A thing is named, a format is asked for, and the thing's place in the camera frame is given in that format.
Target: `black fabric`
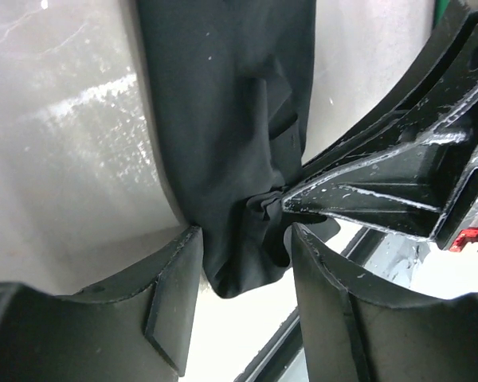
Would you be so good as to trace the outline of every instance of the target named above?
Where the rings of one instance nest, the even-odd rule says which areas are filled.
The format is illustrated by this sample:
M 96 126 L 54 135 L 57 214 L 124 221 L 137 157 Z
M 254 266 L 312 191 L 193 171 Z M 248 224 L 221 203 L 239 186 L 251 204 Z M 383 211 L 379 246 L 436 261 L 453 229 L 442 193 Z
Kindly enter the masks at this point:
M 159 145 L 222 297 L 290 265 L 280 196 L 300 177 L 315 0 L 140 0 Z

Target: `black cloth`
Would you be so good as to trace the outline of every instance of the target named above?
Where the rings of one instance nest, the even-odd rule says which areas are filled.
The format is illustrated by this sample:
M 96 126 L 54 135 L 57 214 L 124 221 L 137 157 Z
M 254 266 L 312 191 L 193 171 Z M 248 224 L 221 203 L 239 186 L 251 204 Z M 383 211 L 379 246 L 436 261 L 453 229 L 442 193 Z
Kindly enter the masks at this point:
M 222 297 L 279 279 L 313 80 L 315 0 L 140 0 L 159 146 Z

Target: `stainless steel surface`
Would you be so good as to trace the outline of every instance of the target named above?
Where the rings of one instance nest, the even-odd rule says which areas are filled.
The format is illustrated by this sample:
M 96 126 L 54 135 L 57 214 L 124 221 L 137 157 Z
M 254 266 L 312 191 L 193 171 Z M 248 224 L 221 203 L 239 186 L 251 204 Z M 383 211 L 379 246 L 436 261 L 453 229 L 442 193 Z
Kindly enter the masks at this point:
M 73 293 L 180 229 L 131 3 L 0 1 L 0 280 Z
M 434 0 L 317 1 L 315 70 L 304 162 L 398 82 L 429 37 Z

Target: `white surface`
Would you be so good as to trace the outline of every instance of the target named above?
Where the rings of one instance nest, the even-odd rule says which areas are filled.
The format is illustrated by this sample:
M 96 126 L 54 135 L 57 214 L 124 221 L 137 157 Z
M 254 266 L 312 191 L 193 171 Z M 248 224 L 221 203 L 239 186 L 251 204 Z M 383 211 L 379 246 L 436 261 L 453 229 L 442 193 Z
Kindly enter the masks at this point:
M 432 251 L 413 275 L 411 289 L 439 298 L 455 298 L 478 292 L 478 245 L 468 244 L 461 253 Z
M 411 280 L 428 252 L 427 243 L 417 243 L 404 236 L 387 235 L 368 259 L 365 268 L 392 283 L 410 288 Z
M 186 376 L 181 382 L 232 382 L 296 308 L 292 270 L 272 285 L 231 300 L 202 279 Z

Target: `red clip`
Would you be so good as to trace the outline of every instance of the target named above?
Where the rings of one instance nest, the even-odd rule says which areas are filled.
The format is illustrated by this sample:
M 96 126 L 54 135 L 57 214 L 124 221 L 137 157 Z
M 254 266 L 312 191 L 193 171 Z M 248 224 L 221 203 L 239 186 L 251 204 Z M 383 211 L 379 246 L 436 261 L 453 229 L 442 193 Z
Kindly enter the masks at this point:
M 459 236 L 453 241 L 449 248 L 451 252 L 462 252 L 467 243 L 478 242 L 478 228 L 467 228 L 460 231 Z

